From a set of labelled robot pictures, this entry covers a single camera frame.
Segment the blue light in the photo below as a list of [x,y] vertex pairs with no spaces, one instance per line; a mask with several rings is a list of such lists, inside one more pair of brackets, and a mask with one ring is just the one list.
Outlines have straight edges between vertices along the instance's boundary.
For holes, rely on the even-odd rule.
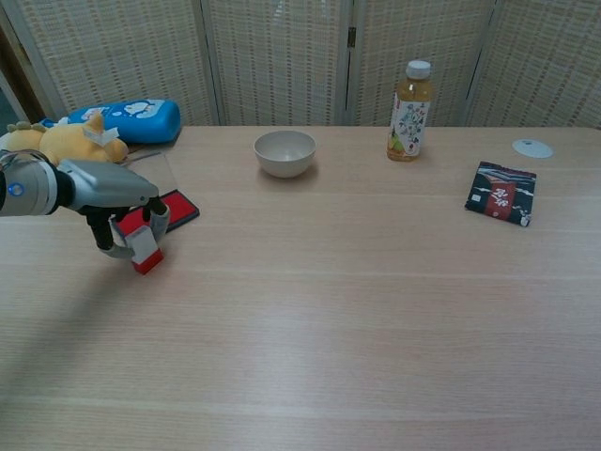
[[15,197],[19,197],[20,195],[23,195],[24,192],[25,192],[25,189],[21,183],[10,183],[8,186],[8,193],[10,195],[14,195]]

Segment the woven panel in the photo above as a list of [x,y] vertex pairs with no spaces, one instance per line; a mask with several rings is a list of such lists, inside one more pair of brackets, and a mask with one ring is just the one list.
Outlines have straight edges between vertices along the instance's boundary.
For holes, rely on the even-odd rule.
[[601,129],[599,0],[506,0],[469,124]]
[[185,124],[213,122],[190,0],[20,0],[19,5],[68,111],[167,98],[179,104]]
[[494,0],[370,0],[362,46],[357,125],[389,125],[396,83],[412,59],[432,63],[428,123],[455,125]]
[[333,123],[340,3],[208,2],[227,125]]

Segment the blue plastic case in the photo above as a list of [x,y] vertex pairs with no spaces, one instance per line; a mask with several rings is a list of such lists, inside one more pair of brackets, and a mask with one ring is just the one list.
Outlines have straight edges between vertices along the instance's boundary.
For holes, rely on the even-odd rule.
[[173,140],[179,133],[181,118],[174,101],[140,100],[89,106],[71,113],[69,123],[88,121],[102,113],[106,130],[117,127],[119,139],[128,144],[157,144]]

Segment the red and white block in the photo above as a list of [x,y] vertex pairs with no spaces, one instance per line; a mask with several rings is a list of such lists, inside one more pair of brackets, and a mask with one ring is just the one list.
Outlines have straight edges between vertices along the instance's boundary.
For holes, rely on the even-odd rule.
[[140,274],[146,274],[162,260],[162,252],[147,225],[142,225],[125,237],[125,243],[133,250],[131,263]]

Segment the hinge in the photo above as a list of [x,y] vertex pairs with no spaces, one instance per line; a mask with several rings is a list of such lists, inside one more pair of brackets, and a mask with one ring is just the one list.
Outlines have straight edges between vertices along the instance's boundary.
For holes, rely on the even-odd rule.
[[19,42],[19,50],[21,51],[23,58],[25,58],[25,61],[27,61],[28,64],[31,64],[29,55],[27,54],[27,52],[25,51],[25,48],[23,47],[23,45],[20,42]]
[[347,48],[354,49],[356,39],[357,39],[357,27],[350,26],[348,28]]

